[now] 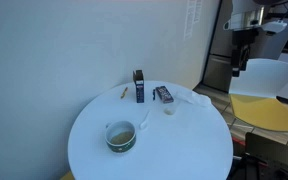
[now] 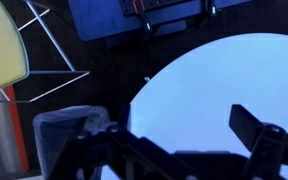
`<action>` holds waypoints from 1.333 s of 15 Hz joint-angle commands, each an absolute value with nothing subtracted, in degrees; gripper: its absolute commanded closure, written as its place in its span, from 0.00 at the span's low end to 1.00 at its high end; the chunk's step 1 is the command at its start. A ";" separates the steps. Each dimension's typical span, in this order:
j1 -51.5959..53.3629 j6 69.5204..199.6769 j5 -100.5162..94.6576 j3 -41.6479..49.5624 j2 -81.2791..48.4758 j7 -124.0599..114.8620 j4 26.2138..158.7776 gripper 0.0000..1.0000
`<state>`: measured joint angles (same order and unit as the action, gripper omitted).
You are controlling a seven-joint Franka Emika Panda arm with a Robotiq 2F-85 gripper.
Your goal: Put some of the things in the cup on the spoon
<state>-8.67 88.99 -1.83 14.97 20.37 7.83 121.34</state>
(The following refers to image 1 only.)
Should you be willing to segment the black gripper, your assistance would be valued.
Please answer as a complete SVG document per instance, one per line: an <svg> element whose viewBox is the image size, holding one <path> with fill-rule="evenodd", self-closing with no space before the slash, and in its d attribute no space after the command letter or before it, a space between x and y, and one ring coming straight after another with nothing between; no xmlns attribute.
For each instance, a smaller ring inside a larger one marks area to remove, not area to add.
<svg viewBox="0 0 288 180"><path fill-rule="evenodd" d="M250 45L255 42L257 35L257 30L242 30L232 33L234 49L232 50L231 66L233 77L238 77L241 71L246 70L247 61L250 56Z"/></svg>

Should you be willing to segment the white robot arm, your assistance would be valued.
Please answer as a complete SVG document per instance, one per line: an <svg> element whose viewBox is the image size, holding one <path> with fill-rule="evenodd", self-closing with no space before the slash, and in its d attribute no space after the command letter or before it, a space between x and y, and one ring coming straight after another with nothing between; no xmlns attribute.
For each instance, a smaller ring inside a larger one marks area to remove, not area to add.
<svg viewBox="0 0 288 180"><path fill-rule="evenodd" d="M246 70L250 58L251 45L262 29L273 36L287 27L288 9L284 13L267 13L265 7L276 7L288 3L288 0L231 0L230 19L223 24L223 29L232 32L231 68L232 76L238 77Z"/></svg>

